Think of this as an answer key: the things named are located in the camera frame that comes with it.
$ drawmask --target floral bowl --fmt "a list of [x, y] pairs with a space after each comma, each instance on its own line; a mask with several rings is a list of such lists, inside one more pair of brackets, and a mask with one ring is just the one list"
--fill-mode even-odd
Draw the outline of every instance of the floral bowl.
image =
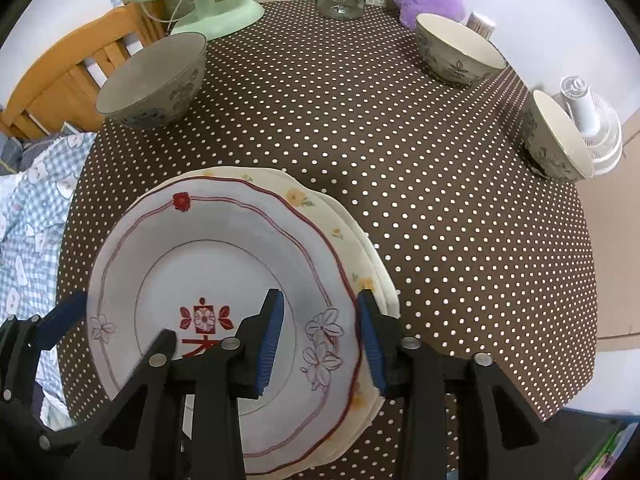
[[431, 71], [446, 82], [474, 85], [506, 67], [502, 54], [478, 33], [437, 14], [418, 14], [418, 51]]
[[135, 53], [104, 83], [97, 110], [131, 128], [162, 128], [180, 119], [202, 86], [207, 38], [182, 32]]
[[552, 97], [534, 90], [523, 113], [527, 151], [546, 176], [580, 180], [593, 176], [593, 160], [582, 134]]

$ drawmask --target brown tablecloth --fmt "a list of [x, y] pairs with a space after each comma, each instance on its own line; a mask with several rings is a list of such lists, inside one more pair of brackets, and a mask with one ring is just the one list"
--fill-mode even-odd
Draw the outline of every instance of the brown tablecloth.
[[[591, 378], [596, 283], [575, 187], [534, 176], [520, 157], [522, 81], [508, 68], [478, 88], [444, 86], [381, 7], [354, 22], [323, 18], [313, 2], [266, 9], [209, 44], [179, 123], [105, 123], [68, 217], [58, 300], [87, 288], [110, 229], [163, 180], [220, 164], [286, 169], [369, 233], [407, 333], [452, 355], [491, 352], [551, 416]], [[58, 350], [70, 412], [89, 418], [108, 400], [84, 322]], [[387, 402], [342, 459], [303, 475], [391, 476], [401, 405]]]

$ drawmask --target screw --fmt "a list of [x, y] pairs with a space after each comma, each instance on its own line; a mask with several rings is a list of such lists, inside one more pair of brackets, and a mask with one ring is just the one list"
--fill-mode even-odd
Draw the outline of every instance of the screw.
[[237, 337], [226, 337], [220, 344], [225, 350], [235, 350], [240, 346], [240, 340]]
[[40, 444], [40, 449], [43, 451], [48, 451], [51, 449], [51, 443], [46, 435], [41, 435], [38, 439], [38, 444]]
[[149, 358], [149, 365], [153, 368], [159, 368], [166, 362], [166, 355], [164, 354], [153, 354]]
[[407, 336], [402, 338], [402, 348], [407, 350], [415, 350], [422, 346], [422, 342], [415, 337]]
[[494, 363], [494, 358], [484, 352], [478, 352], [474, 355], [474, 361], [480, 366], [490, 366]]

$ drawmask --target chair backrest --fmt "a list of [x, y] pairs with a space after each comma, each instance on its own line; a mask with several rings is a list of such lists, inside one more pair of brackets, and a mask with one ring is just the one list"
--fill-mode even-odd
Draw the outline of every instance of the chair backrest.
[[22, 76], [0, 114], [0, 128], [28, 139], [46, 135], [38, 123], [48, 132], [59, 131], [64, 121], [86, 131], [100, 129], [104, 117], [95, 109], [99, 88], [82, 62], [93, 57], [108, 78], [129, 58], [122, 42], [129, 34], [147, 46], [164, 37], [164, 30], [139, 4], [127, 4], [67, 34]]

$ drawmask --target plate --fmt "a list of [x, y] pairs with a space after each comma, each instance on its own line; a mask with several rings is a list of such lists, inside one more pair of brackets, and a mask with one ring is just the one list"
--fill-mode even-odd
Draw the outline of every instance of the plate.
[[[369, 261], [363, 263], [363, 258], [361, 256], [358, 257], [357, 261], [360, 263], [361, 268], [357, 270], [357, 272], [348, 272], [348, 275], [359, 273], [360, 275], [367, 276], [372, 274], [374, 276], [372, 286], [374, 287], [374, 294], [380, 311], [391, 316], [399, 317], [400, 309], [396, 288], [378, 252], [362, 228], [336, 199], [327, 194], [307, 189], [287, 173], [271, 168], [219, 166], [190, 171], [167, 182], [177, 182], [188, 176], [199, 175], [215, 175], [251, 180], [254, 184], [259, 184], [261, 187], [276, 192], [281, 196], [286, 196], [287, 192], [291, 189], [297, 189], [303, 192], [306, 196], [310, 197], [310, 202], [312, 202], [314, 206], [301, 205], [297, 208], [298, 211], [308, 217], [319, 228], [324, 228], [327, 239], [334, 246], [338, 254], [343, 253], [345, 250], [349, 254], [362, 254], [362, 251], [364, 251]], [[334, 230], [340, 232], [342, 237], [334, 237]], [[350, 265], [345, 265], [345, 268], [349, 270]], [[362, 434], [364, 429], [378, 414], [383, 403], [383, 399], [378, 395], [378, 391], [371, 383], [369, 369], [365, 360], [358, 374], [356, 384], [358, 385], [357, 390], [359, 390], [360, 395], [354, 398], [354, 402], [351, 403], [350, 410], [338, 430], [323, 442], [322, 445], [313, 450], [303, 461], [272, 473], [268, 475], [269, 478], [286, 478], [306, 468], [332, 462], [351, 447], [351, 444]], [[190, 420], [188, 420], [188, 416], [189, 413], [186, 412], [186, 432], [190, 432]]]
[[286, 314], [271, 383], [240, 406], [242, 448], [248, 474], [299, 462], [349, 411], [360, 365], [353, 288], [322, 232], [250, 182], [186, 178], [116, 224], [87, 304], [106, 393], [117, 394], [161, 328], [178, 333], [174, 358], [201, 352], [233, 335], [273, 287]]

